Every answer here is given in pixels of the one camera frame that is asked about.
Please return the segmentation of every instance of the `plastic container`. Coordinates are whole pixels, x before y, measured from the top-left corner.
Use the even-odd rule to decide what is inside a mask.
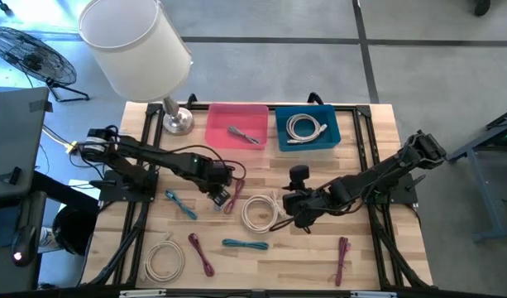
[[[286,132],[286,122],[290,117],[298,113],[306,113],[316,118],[320,125],[327,124],[327,129],[311,142],[288,144],[287,141],[290,137]],[[342,140],[339,126],[337,125],[336,112],[330,104],[276,108],[275,120],[277,122],[277,137],[281,151],[330,149],[334,148]],[[314,130],[313,123],[308,120],[299,120],[295,124],[294,130],[300,136],[309,136]]]
[[[161,100],[189,74],[191,53],[159,0],[93,0],[80,15],[79,34],[125,99]]]
[[[234,126],[261,144],[230,133]],[[209,106],[205,142],[216,148],[262,150],[268,139],[268,107],[260,104],[213,103]]]

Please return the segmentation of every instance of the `blue cable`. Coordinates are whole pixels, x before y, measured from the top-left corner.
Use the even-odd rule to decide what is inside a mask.
[[[174,193],[174,191],[172,191],[172,190],[166,190],[165,191],[165,196],[167,198],[169,198],[171,201],[175,202],[181,208],[181,210],[185,214],[187,214],[191,219],[196,220],[198,218],[198,215],[196,215],[196,213],[193,210],[189,209],[189,207],[187,207],[183,203],[181,203],[181,199],[178,198],[178,195],[176,195]]]
[[[223,239],[222,245],[230,248],[254,248],[260,250],[268,250],[270,245],[265,242],[244,242],[235,239]]]

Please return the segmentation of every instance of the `fan grille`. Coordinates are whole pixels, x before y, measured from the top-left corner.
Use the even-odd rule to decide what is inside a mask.
[[[41,81],[67,86],[77,81],[77,72],[56,50],[33,36],[0,26],[0,57]]]

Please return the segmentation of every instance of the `blue bin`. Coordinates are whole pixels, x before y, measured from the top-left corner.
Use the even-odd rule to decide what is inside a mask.
[[[288,144],[289,134],[286,132],[286,122],[295,114],[306,113],[318,120],[320,125],[327,124],[327,129],[311,142],[303,144]],[[277,137],[281,151],[302,151],[334,148],[342,141],[337,125],[336,112],[330,104],[276,108],[275,120],[277,122]],[[300,136],[309,136],[313,132],[313,123],[309,120],[299,120],[294,130]]]

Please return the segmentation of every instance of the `pink bin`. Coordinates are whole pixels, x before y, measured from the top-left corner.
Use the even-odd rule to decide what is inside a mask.
[[[230,133],[234,126],[261,144]],[[209,106],[205,141],[216,148],[263,150],[268,139],[268,107],[260,104],[213,103]]]

